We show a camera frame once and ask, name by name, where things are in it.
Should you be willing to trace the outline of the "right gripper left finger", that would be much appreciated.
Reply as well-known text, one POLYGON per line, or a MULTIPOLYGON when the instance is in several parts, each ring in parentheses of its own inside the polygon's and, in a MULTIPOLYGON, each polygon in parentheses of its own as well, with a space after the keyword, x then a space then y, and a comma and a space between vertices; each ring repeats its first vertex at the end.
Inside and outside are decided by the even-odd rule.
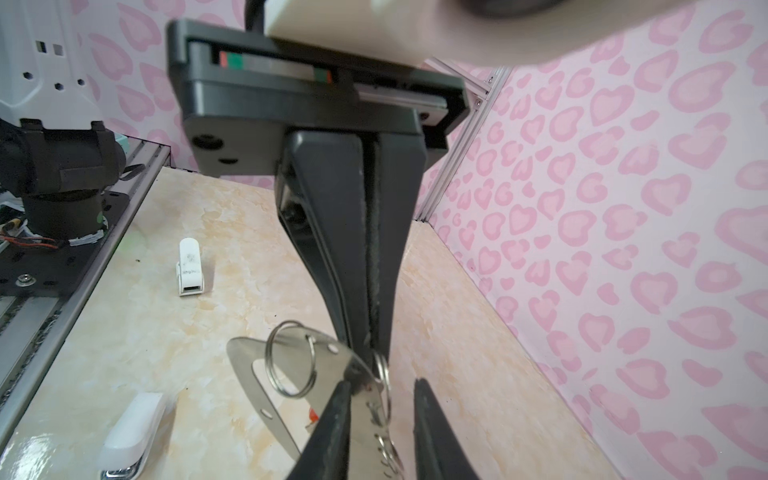
POLYGON ((337 384, 288 480, 348 478, 351 393, 348 381, 337 384))

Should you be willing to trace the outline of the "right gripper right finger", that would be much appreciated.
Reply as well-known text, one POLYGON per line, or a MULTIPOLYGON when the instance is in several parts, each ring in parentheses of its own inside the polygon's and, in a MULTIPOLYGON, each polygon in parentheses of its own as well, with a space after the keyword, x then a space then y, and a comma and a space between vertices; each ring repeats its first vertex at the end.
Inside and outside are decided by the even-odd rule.
POLYGON ((421 480, 478 480, 426 379, 414 384, 414 452, 421 480))

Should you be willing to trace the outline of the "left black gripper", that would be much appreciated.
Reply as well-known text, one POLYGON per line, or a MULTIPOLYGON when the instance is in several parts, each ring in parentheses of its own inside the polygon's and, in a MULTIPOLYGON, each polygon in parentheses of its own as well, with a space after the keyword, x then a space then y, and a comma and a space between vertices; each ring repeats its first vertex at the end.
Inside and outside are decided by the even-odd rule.
POLYGON ((426 158, 433 165, 446 154, 448 134, 470 112, 463 81, 190 19, 167 24, 166 47, 199 171, 273 175, 282 155, 278 218, 338 340, 366 364, 372 348, 388 357, 426 158), (367 159, 366 259, 363 145, 352 134, 377 133, 367 159))

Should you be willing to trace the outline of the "silver carabiner keyring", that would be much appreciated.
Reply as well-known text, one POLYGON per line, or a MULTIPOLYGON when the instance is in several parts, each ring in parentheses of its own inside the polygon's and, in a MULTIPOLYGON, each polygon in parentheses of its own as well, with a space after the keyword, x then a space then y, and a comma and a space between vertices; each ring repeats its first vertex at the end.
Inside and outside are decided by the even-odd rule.
POLYGON ((270 395, 302 400, 320 416, 335 387, 348 381, 351 434, 347 479, 400 479, 404 468, 389 432, 388 366, 370 369, 338 340, 298 321, 279 324, 265 340, 235 337, 226 345, 232 369, 251 405, 295 464, 299 445, 270 395))

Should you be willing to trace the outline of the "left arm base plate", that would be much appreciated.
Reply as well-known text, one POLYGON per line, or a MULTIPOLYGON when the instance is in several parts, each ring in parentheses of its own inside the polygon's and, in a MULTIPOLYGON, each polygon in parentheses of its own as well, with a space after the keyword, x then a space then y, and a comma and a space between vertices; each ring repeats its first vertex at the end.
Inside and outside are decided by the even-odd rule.
POLYGON ((1 251, 1 295, 66 297, 80 285, 129 206, 130 196, 108 192, 102 201, 109 226, 95 243, 58 249, 8 245, 1 251))

